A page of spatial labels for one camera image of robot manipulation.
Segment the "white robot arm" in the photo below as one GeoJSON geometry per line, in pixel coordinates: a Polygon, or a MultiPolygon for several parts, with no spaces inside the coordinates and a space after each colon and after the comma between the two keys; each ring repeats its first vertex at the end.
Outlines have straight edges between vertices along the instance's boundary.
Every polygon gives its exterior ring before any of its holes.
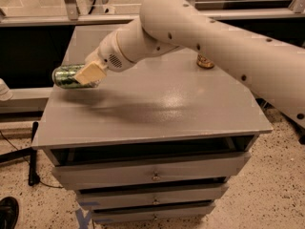
{"type": "Polygon", "coordinates": [[[137,62],[193,50],[305,127],[305,50],[215,21],[186,0],[144,0],[139,17],[107,35],[75,79],[85,85],[137,62]]]}

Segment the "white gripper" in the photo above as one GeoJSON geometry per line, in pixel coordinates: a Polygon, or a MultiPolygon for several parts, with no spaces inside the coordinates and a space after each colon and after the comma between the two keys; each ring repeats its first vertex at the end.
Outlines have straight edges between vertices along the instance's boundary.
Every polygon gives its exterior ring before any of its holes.
{"type": "Polygon", "coordinates": [[[117,32],[108,34],[85,59],[85,65],[74,76],[81,85],[100,81],[107,76],[106,70],[124,72],[134,66],[120,51],[117,32]]]}

